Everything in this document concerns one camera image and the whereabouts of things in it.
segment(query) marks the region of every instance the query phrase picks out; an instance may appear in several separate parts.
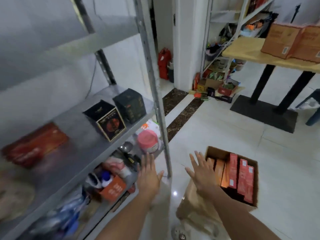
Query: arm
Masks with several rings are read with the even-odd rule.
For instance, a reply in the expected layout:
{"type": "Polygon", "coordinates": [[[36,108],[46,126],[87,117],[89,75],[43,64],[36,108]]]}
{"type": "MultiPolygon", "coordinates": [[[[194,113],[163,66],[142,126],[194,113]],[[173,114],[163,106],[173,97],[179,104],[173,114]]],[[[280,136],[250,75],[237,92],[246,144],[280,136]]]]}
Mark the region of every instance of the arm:
{"type": "Polygon", "coordinates": [[[251,215],[242,203],[231,199],[220,185],[217,185],[212,161],[205,161],[202,153],[195,152],[195,154],[199,165],[190,154],[194,172],[189,168],[186,168],[186,171],[198,192],[214,205],[230,238],[232,240],[279,240],[277,235],[251,215]]]}
{"type": "Polygon", "coordinates": [[[124,207],[99,233],[96,240],[137,240],[150,204],[159,191],[164,171],[158,175],[153,155],[142,156],[138,174],[138,195],[124,207]]]}

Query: blue plastic chair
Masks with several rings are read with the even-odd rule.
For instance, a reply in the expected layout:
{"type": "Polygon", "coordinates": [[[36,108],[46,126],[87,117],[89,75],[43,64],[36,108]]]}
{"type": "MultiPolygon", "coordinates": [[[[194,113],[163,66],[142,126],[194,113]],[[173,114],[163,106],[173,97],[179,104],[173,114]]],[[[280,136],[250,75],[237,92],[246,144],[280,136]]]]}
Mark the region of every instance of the blue plastic chair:
{"type": "MultiPolygon", "coordinates": [[[[310,94],[309,97],[307,97],[305,100],[303,100],[301,103],[299,103],[296,108],[300,107],[305,101],[307,101],[310,98],[314,98],[319,104],[320,104],[320,89],[316,89],[313,93],[310,94]]],[[[314,125],[318,120],[320,119],[320,108],[317,109],[317,111],[308,119],[306,122],[306,125],[311,126],[314,125]]]]}

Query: storage rack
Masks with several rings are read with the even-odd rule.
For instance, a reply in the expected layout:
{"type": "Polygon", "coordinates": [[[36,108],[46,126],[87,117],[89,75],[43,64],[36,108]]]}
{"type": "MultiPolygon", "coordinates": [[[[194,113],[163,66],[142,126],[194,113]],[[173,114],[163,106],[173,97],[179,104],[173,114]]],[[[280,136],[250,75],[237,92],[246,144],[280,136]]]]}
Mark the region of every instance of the storage rack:
{"type": "MultiPolygon", "coordinates": [[[[79,21],[89,34],[42,53],[9,56],[6,60],[7,63],[2,63],[0,66],[2,73],[10,73],[10,77],[14,77],[14,79],[8,79],[4,87],[0,89],[8,88],[45,72],[63,67],[93,53],[96,55],[109,86],[53,119],[54,123],[70,137],[70,142],[60,146],[55,152],[46,155],[45,160],[30,171],[31,181],[34,183],[36,192],[34,201],[22,216],[0,223],[0,239],[2,240],[17,239],[33,222],[53,209],[67,193],[83,182],[88,173],[104,162],[112,152],[154,115],[156,115],[163,141],[161,148],[155,152],[155,157],[164,151],[167,177],[171,178],[172,176],[148,1],[133,0],[136,16],[108,16],[107,18],[103,17],[103,19],[100,17],[99,22],[103,22],[103,25],[100,25],[96,30],[91,25],[91,19],[97,17],[87,15],[82,0],[70,1],[74,5],[79,21]],[[112,74],[102,48],[137,34],[140,34],[141,37],[154,101],[143,98],[146,115],[134,124],[125,122],[125,131],[113,141],[108,142],[95,131],[82,112],[101,99],[114,104],[112,98],[125,90],[116,84],[116,78],[112,74]],[[19,69],[12,71],[15,64],[19,66],[19,69]]],[[[137,173],[132,173],[124,180],[127,189],[129,189],[137,180],[137,173]]],[[[78,239],[84,239],[113,206],[114,203],[103,202],[78,239]]]]}
{"type": "MultiPolygon", "coordinates": [[[[232,43],[232,41],[236,40],[241,32],[241,27],[248,22],[250,19],[252,19],[255,15],[257,15],[259,12],[264,10],[266,7],[268,7],[274,0],[267,0],[265,3],[263,3],[261,6],[256,8],[253,12],[249,13],[247,16],[246,14],[246,8],[250,0],[243,0],[243,4],[241,7],[241,10],[223,10],[223,11],[213,11],[213,0],[209,0],[208,5],[208,14],[206,19],[206,27],[205,27],[205,34],[204,34],[204,43],[203,43],[203,55],[202,55],[202,63],[201,63],[201,77],[202,74],[209,68],[209,66],[214,63],[214,61],[221,55],[221,53],[232,43]],[[239,19],[235,19],[235,14],[240,13],[239,19]],[[208,35],[209,35],[209,27],[210,23],[237,23],[237,28],[232,36],[232,38],[226,43],[226,45],[221,49],[221,51],[218,53],[217,57],[213,59],[206,67],[205,67],[205,61],[206,61],[206,48],[208,43],[208,35]]],[[[230,69],[231,62],[233,61],[233,58],[228,58],[228,63],[226,67],[226,71],[230,69]]],[[[225,72],[224,80],[227,79],[228,73],[225,72]]]]}

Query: shelf upright post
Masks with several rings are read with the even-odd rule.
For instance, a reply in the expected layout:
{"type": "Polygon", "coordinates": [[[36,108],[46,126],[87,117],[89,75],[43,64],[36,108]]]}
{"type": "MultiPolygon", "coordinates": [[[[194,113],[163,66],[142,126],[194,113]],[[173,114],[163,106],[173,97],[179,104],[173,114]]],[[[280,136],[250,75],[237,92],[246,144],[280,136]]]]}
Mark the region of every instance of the shelf upright post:
{"type": "MultiPolygon", "coordinates": [[[[70,0],[73,4],[73,8],[78,16],[80,23],[82,24],[83,28],[89,33],[95,33],[94,27],[90,20],[90,17],[87,13],[86,7],[83,4],[82,0],[70,0]]],[[[94,55],[96,56],[97,61],[102,69],[104,76],[106,77],[107,82],[109,85],[117,84],[115,77],[111,71],[107,58],[102,49],[97,50],[94,55]]]]}
{"type": "Polygon", "coordinates": [[[162,96],[160,92],[160,81],[158,72],[158,60],[155,50],[153,33],[151,28],[150,11],[148,0],[133,0],[137,15],[137,25],[141,36],[144,56],[146,59],[146,68],[151,87],[152,96],[154,99],[155,115],[158,124],[160,125],[160,132],[164,144],[164,156],[167,164],[168,179],[172,177],[172,168],[169,153],[169,141],[165,120],[165,111],[163,108],[162,96]]]}

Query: metal spoon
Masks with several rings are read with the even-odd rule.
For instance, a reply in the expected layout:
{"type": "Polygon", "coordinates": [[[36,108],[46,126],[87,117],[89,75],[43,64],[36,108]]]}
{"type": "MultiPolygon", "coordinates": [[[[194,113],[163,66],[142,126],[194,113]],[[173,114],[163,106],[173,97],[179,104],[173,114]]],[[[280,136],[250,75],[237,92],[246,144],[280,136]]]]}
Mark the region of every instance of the metal spoon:
{"type": "Polygon", "coordinates": [[[134,145],[131,142],[126,141],[123,145],[119,146],[118,149],[123,153],[129,153],[133,147],[134,145]]]}

